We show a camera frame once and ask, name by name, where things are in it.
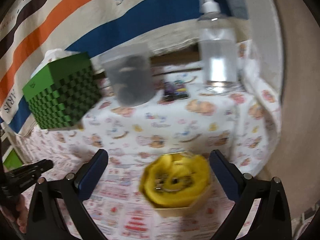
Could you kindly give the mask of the clear spray bottle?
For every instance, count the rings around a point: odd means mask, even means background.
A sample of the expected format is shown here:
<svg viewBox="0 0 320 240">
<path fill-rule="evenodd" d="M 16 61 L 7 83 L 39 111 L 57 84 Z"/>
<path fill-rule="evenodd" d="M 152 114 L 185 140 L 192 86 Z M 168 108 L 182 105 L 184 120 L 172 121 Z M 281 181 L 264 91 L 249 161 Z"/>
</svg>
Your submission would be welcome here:
<svg viewBox="0 0 320 240">
<path fill-rule="evenodd" d="M 199 50 L 203 82 L 213 94 L 227 94 L 239 86 L 235 29 L 214 0 L 200 0 Z"/>
</svg>

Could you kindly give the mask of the pink strawberry print cloth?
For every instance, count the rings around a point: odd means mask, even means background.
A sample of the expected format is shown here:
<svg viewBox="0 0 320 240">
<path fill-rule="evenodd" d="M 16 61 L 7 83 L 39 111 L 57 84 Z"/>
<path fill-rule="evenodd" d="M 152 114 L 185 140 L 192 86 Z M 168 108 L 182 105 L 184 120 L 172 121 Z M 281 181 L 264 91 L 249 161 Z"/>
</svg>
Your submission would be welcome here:
<svg viewBox="0 0 320 240">
<path fill-rule="evenodd" d="M 34 161 L 48 158 L 54 168 L 50 180 L 76 171 L 98 149 L 108 152 L 109 163 L 85 207 L 99 229 L 111 239 L 208 239 L 232 208 L 218 183 L 209 199 L 194 215 L 161 218 L 140 193 L 143 170 L 160 155 L 190 151 L 207 155 L 220 150 L 243 172 L 254 173 L 266 150 L 267 135 L 260 124 L 246 124 L 237 132 L 234 124 L 201 125 L 150 122 L 126 126 L 118 120 L 90 123 L 84 129 L 49 131 L 34 128 L 17 143 Z"/>
</svg>

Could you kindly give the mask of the striped Paris blanket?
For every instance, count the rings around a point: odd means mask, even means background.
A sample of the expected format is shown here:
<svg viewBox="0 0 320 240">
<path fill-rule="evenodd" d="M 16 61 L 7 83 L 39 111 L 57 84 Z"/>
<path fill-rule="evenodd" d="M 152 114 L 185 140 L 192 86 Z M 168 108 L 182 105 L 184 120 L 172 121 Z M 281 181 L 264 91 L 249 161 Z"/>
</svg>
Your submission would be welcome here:
<svg viewBox="0 0 320 240">
<path fill-rule="evenodd" d="M 197 41 L 199 0 L 15 0 L 1 20 L 1 123 L 25 135 L 34 120 L 22 88 L 47 51 L 95 59 L 146 42 L 155 55 Z"/>
</svg>

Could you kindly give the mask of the translucent plastic cup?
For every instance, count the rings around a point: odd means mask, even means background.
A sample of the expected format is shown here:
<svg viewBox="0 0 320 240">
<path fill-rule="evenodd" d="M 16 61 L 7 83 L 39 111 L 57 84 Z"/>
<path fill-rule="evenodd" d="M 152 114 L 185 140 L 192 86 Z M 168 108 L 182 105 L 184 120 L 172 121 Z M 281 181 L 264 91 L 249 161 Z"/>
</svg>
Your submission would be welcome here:
<svg viewBox="0 0 320 240">
<path fill-rule="evenodd" d="M 113 48 L 99 55 L 120 106 L 135 107 L 155 96 L 149 56 L 147 43 Z"/>
</svg>

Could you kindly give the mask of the green black checkered box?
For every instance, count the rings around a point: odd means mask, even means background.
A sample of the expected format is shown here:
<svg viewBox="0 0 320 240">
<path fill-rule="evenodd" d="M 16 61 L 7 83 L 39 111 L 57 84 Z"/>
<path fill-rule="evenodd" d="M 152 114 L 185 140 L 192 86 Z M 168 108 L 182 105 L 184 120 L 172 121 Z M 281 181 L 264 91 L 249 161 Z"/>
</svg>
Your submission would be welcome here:
<svg viewBox="0 0 320 240">
<path fill-rule="evenodd" d="M 72 127 L 100 100 L 87 53 L 46 64 L 23 87 L 29 109 L 41 129 Z"/>
</svg>

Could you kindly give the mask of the baby bear print sheet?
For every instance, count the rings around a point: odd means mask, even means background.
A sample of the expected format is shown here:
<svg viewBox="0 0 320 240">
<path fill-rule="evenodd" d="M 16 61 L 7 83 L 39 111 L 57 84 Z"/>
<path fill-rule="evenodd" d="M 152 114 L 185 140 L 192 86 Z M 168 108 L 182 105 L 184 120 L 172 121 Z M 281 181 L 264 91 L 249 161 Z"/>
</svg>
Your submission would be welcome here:
<svg viewBox="0 0 320 240">
<path fill-rule="evenodd" d="M 54 159 L 56 172 L 67 160 L 79 163 L 99 148 L 118 168 L 143 166 L 165 153 L 218 149 L 242 172 L 256 175 L 279 141 L 281 105 L 260 77 L 255 44 L 239 43 L 238 55 L 240 87 L 223 95 L 203 87 L 195 63 L 164 67 L 165 74 L 155 77 L 155 96 L 136 107 L 122 107 L 109 80 L 100 79 L 103 96 L 78 126 L 35 126 L 25 140 L 27 149 L 35 160 Z"/>
</svg>

